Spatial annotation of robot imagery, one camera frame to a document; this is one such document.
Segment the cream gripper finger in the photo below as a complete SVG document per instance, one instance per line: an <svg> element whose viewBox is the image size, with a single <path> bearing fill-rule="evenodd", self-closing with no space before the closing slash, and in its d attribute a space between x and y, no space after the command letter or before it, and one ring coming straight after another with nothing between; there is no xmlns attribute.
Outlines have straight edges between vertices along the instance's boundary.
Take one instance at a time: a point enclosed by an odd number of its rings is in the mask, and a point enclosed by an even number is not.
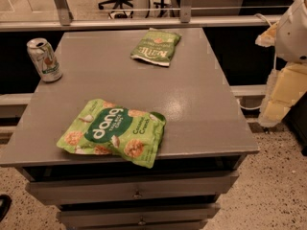
<svg viewBox="0 0 307 230"><path fill-rule="evenodd" d="M262 127L276 126L306 92L306 64L288 62L280 71L273 69L267 80L258 123Z"/></svg>
<svg viewBox="0 0 307 230"><path fill-rule="evenodd" d="M263 33L257 36L255 44L262 47L271 47L275 45L275 36L278 23L274 23Z"/></svg>

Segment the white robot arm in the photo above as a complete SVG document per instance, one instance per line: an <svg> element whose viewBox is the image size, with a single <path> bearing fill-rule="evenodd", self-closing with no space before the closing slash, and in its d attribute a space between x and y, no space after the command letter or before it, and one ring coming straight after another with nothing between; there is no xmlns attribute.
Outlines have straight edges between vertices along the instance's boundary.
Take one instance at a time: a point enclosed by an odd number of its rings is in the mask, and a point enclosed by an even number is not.
<svg viewBox="0 0 307 230"><path fill-rule="evenodd" d="M258 123L274 127L307 92L307 0L295 0L280 20L258 35L255 43L273 46L275 57L286 61L281 70L272 69Z"/></svg>

